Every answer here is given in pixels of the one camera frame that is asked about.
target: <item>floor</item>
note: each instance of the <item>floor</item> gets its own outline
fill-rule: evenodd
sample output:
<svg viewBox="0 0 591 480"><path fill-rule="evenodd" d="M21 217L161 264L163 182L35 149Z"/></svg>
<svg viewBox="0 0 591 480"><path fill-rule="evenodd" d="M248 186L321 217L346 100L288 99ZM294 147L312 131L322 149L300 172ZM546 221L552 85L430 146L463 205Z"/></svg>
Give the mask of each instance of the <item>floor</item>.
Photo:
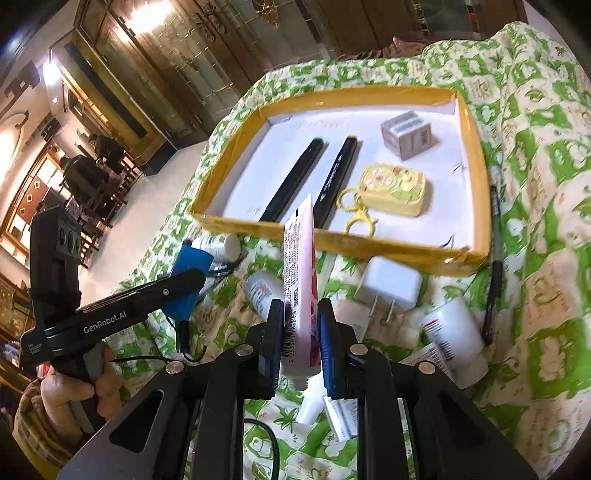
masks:
<svg viewBox="0 0 591 480"><path fill-rule="evenodd" d="M548 20L525 2L528 23L566 45ZM204 143L178 151L157 174L140 180L128 196L113 229L103 237L88 270L80 272L82 304L110 295L137 266L153 236L195 171Z"/></svg>

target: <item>yellow keychain ring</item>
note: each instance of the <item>yellow keychain ring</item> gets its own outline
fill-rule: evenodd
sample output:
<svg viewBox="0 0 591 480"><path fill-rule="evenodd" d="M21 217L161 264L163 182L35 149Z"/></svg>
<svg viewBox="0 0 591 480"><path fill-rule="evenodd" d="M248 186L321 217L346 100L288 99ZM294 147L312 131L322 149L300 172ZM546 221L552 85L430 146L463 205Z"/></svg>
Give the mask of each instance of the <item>yellow keychain ring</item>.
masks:
<svg viewBox="0 0 591 480"><path fill-rule="evenodd" d="M351 192L355 193L355 196L353 198L353 205L343 205L343 196ZM353 188L344 189L339 193L339 196L335 201L336 206L341 210L344 210L345 212L355 212L355 214L345 224L344 232L349 233L351 227L354 224L356 224L357 222L363 222L366 223L368 226L368 236L374 236L375 224L378 223L378 220L376 218L369 216L368 208L363 204L357 192L358 190Z"/></svg>

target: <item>plaid sleeve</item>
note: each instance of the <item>plaid sleeve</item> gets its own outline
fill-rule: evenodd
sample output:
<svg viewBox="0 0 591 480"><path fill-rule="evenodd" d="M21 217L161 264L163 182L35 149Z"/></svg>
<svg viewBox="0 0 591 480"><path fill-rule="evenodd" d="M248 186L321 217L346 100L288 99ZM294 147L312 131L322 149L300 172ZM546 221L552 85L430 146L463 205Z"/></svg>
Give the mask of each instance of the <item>plaid sleeve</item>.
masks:
<svg viewBox="0 0 591 480"><path fill-rule="evenodd" d="M39 379L30 383L21 397L12 435L46 479L55 478L74 453L60 444L59 437L49 424L41 399Z"/></svg>

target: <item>green and white patterned fabric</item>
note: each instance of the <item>green and white patterned fabric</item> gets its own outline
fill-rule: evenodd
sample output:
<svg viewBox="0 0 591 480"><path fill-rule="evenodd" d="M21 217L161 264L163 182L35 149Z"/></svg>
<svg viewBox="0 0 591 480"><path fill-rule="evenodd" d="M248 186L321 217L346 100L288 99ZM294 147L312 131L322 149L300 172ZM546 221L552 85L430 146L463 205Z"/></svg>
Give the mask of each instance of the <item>green and white patterned fabric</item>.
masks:
<svg viewBox="0 0 591 480"><path fill-rule="evenodd" d="M491 177L501 192L505 281L489 374L470 392L478 406L548 477L591 417L591 83L572 53L517 22L485 41L442 41L412 58L334 63L323 60L266 74L216 127L199 167L149 250L120 290L169 271L184 238L200 233L187 208L224 145L256 108L313 90L364 85L431 85L459 90L476 119ZM245 238L246 260L193 313L195 348L205 361L242 342L260 321L242 289L252 272L281 277L281 244ZM331 299L350 299L364 263L317 254ZM420 305L463 295L482 318L490 274L424 276ZM391 325L372 322L365 342L391 360L413 346ZM174 356L174 332L161 312L108 339L118 356ZM129 398L163 365L121 365ZM338 443L322 416L295 423L302 395L280 382L274 400L249 401L247 414L279 438L280 480L349 480L356 476L355 440ZM245 429L244 477L268 480L271 446L258 426Z"/></svg>

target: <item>human hand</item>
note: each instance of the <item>human hand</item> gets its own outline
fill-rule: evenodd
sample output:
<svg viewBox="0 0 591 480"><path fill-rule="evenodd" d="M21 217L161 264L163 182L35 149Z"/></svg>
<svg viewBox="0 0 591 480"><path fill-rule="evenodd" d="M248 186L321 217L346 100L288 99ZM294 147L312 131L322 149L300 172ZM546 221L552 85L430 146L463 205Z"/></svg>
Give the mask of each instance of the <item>human hand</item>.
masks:
<svg viewBox="0 0 591 480"><path fill-rule="evenodd" d="M97 412L105 420L110 420L121 408L119 388L122 379L109 363L115 358L115 354L105 345L103 356L105 367L94 387L81 380L59 374L53 367L41 382L41 399L47 418L55 433L70 447L80 442L82 431L72 415L69 401L88 400L96 393L99 399Z"/></svg>

